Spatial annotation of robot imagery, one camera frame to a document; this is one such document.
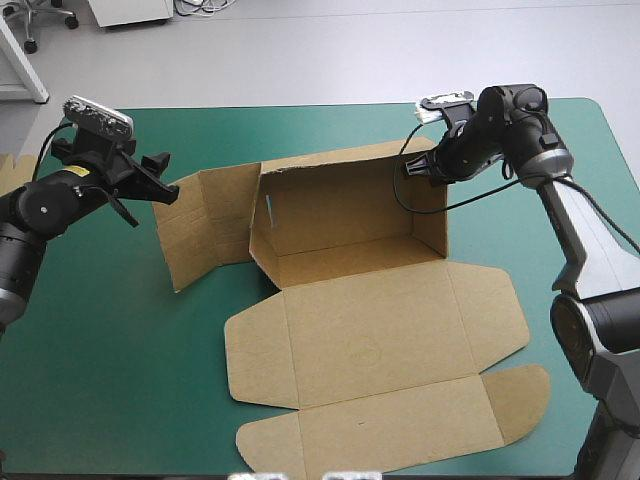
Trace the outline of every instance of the green table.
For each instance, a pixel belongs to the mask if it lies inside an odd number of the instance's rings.
[[[138,153],[173,152],[175,180],[195,170],[403,138],[406,104],[127,111]],[[599,108],[562,99],[551,117],[576,158],[575,176],[640,236],[640,195]],[[442,126],[427,129],[439,138]],[[49,168],[56,163],[47,160]],[[451,188],[451,202],[501,184],[499,168]],[[129,203],[131,229],[104,208],[50,243],[27,315],[0,344],[0,448],[10,472],[227,473],[245,422],[283,410],[233,401],[223,324],[275,292],[253,263],[171,289],[148,204]],[[513,188],[450,214],[451,259],[506,269],[532,331],[499,364],[541,363],[552,401],[515,445],[402,473],[569,472],[594,401],[584,395],[548,320],[563,257],[537,196]]]

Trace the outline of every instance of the chair leg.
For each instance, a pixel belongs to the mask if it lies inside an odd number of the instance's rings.
[[[38,7],[36,8],[36,12],[55,13],[57,15],[63,15],[65,17],[75,16],[75,13],[73,13],[71,10],[60,10],[58,8],[53,8],[53,7]]]
[[[27,10],[24,15],[24,30],[27,34],[27,40],[33,41],[33,35],[31,32],[31,22],[33,22],[33,12],[31,10]]]

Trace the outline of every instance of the black cable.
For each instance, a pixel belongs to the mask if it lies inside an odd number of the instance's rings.
[[[593,206],[593,208],[598,212],[598,214],[613,228],[618,234],[624,238],[629,245],[633,247],[633,249],[640,255],[640,245],[638,245],[633,238],[627,234],[608,214],[604,211],[604,209],[598,204],[595,198],[582,186],[577,183],[567,179],[567,178],[555,178],[556,182],[562,183],[573,190],[580,192],[582,196],[584,196],[589,203]]]
[[[454,208],[459,208],[462,207],[464,205],[468,205],[470,203],[473,202],[477,202],[478,200],[482,200],[483,198],[487,198],[491,195],[495,195],[496,193],[500,193],[504,190],[507,190],[508,188],[511,188],[515,185],[518,185],[526,180],[530,180],[533,178],[545,178],[547,179],[547,181],[553,181],[553,182],[558,182],[561,183],[563,185],[566,185],[569,188],[572,188],[573,190],[579,192],[580,194],[582,194],[587,201],[593,206],[593,208],[596,210],[596,212],[598,212],[598,214],[611,226],[611,228],[613,228],[622,238],[624,238],[627,243],[629,243],[629,245],[631,245],[631,247],[638,253],[638,255],[640,255],[640,245],[638,245],[638,243],[635,242],[635,240],[633,240],[633,238],[631,238],[631,236],[625,232],[610,216],[607,212],[605,212],[605,210],[600,206],[600,204],[598,204],[598,202],[596,201],[595,198],[593,198],[593,196],[582,186],[578,185],[577,183],[575,183],[573,180],[567,178],[569,177],[569,174],[565,174],[565,175],[561,175],[561,176],[557,176],[557,177],[551,177],[549,175],[545,175],[545,174],[535,174],[535,175],[525,175],[524,177],[518,178],[517,180],[513,180],[512,182],[509,182],[505,185],[502,185],[498,188],[494,188],[493,190],[489,190],[487,192],[481,193],[480,195],[476,195],[475,197],[471,197],[468,198],[466,200],[463,200],[461,202],[458,203],[454,203],[453,205],[447,205],[446,207],[442,207],[442,208],[437,208],[434,210],[418,210],[415,208],[412,208],[408,205],[406,205],[401,199],[400,199],[400,195],[398,192],[398,184],[397,184],[397,177],[398,177],[398,165],[400,162],[400,156],[404,153],[405,149],[407,148],[407,145],[409,145],[409,142],[411,141],[411,139],[413,138],[413,136],[416,134],[416,132],[418,130],[420,130],[420,128],[422,128],[422,124],[418,125],[416,128],[414,128],[411,133],[409,134],[409,136],[407,137],[407,139],[404,142],[404,145],[402,145],[402,148],[400,149],[400,152],[398,154],[398,158],[396,159],[395,165],[394,165],[394,170],[393,170],[393,193],[396,197],[396,201],[398,202],[398,204],[407,212],[411,212],[411,213],[415,213],[418,215],[433,215],[436,213],[442,213],[442,212],[447,212],[449,210],[453,210]],[[505,174],[507,173],[506,169],[507,167],[505,166],[505,164],[503,164],[503,176],[505,176]]]
[[[482,200],[483,198],[487,198],[487,197],[490,197],[491,195],[495,195],[496,193],[500,193],[508,188],[511,188],[515,185],[518,185],[532,178],[546,178],[547,180],[554,180],[554,178],[550,177],[549,175],[545,175],[542,173],[536,174],[536,175],[526,175],[524,177],[518,178],[517,180],[513,180],[512,182],[502,185],[498,188],[494,188],[493,190],[489,190],[487,192],[481,193],[480,195],[476,195],[475,197],[467,198],[466,200],[463,200],[461,202],[454,203],[453,205],[447,205],[446,207],[437,208],[435,210],[417,210],[408,205],[405,205],[404,202],[402,202],[399,198],[396,197],[396,199],[398,200],[398,203],[400,204],[400,206],[404,208],[407,212],[416,213],[418,215],[433,215],[435,213],[447,212],[449,210],[453,210],[454,208],[463,207],[464,205],[468,205],[469,203],[477,202],[478,200]]]
[[[62,125],[59,125],[56,128],[54,128],[53,130],[51,130],[51,132],[49,132],[49,135],[46,136],[46,138],[44,139],[44,142],[42,142],[42,147],[40,148],[40,153],[38,154],[38,160],[36,161],[36,165],[33,168],[33,175],[31,176],[31,181],[32,182],[35,182],[38,179],[38,172],[40,171],[40,166],[42,165],[42,160],[44,158],[44,154],[47,151],[47,147],[49,146],[49,142],[51,141],[51,139],[60,130],[63,130],[63,129],[68,128],[68,127],[71,127],[72,125],[73,125],[73,123],[63,123]]]
[[[418,125],[416,128],[414,128],[413,130],[411,130],[411,133],[407,136],[407,139],[404,141],[404,145],[402,145],[402,148],[400,149],[400,152],[398,153],[398,156],[402,155],[404,153],[404,151],[407,149],[407,145],[409,145],[409,142],[411,141],[411,139],[413,138],[413,136],[418,132],[418,130],[420,130],[422,127],[424,127],[424,123],[421,123],[420,125]]]

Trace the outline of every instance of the unfolded cardboard box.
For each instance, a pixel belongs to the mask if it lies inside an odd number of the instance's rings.
[[[250,258],[282,290],[225,326],[232,396],[297,410],[238,431],[257,471],[317,479],[498,448],[546,409],[541,367],[482,373],[527,344],[524,316],[505,272],[446,260],[446,214],[397,205],[401,145],[203,170],[154,207],[176,290]],[[445,186],[402,185],[414,208],[446,204]]]

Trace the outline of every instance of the white cabinet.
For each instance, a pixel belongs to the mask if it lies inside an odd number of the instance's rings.
[[[173,0],[89,0],[101,27],[173,17]]]

